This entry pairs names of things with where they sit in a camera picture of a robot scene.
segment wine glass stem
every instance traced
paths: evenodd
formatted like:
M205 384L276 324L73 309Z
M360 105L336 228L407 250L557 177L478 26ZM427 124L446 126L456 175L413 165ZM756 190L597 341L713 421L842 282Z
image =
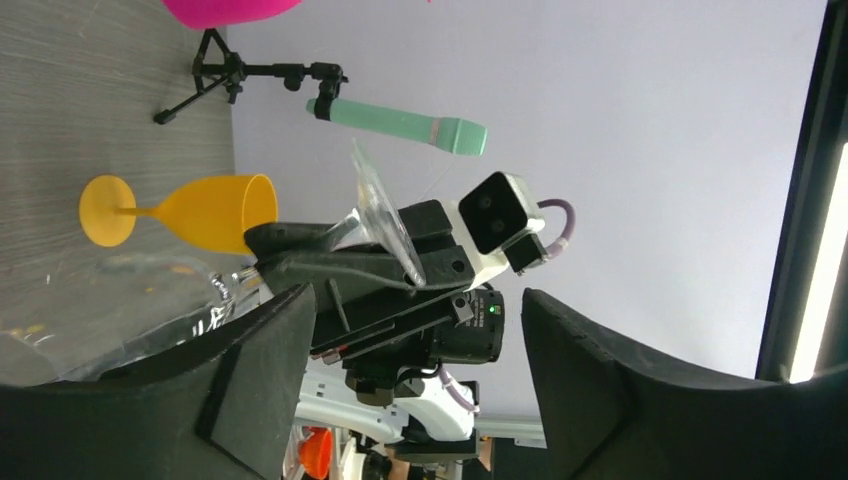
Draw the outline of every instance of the wine glass stem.
M336 250L342 241L362 228L359 212L352 210L341 222L333 225L323 235L315 240L314 248L323 252Z
M152 208L116 208L119 215L135 215L136 217L152 217Z

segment light strip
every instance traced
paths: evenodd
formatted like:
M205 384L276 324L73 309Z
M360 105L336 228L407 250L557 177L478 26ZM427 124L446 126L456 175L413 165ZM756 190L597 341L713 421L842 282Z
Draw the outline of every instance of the light strip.
M789 374L791 383L813 378L824 328L827 323L833 289L839 274L842 250L848 238L848 144L842 147L842 158L836 170L836 181L827 209L822 239L810 282L810 293L804 307L801 332L795 347L795 358Z

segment yellow wine glass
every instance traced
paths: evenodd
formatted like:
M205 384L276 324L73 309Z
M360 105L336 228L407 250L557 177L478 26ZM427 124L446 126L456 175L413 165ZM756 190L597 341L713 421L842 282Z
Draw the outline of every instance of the yellow wine glass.
M277 196L265 175L206 177L178 188L153 208L139 208L130 186L115 175L91 180L79 200L79 220L96 245L115 247L152 217L189 245L219 253L251 254L244 232L277 221Z

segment pink object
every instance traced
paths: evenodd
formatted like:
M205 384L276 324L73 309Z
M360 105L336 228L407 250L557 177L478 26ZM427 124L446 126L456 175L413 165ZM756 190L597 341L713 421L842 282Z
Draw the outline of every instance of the pink object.
M162 0L188 28L204 30L277 16L300 0Z

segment mint green microphone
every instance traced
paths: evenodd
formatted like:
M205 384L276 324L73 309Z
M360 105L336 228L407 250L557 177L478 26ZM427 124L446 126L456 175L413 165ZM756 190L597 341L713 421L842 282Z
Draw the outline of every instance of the mint green microphone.
M316 101L313 98L306 103L306 111L313 115ZM482 155L488 134L486 127L461 118L428 117L341 98L332 100L328 120L339 125L426 143L455 155Z

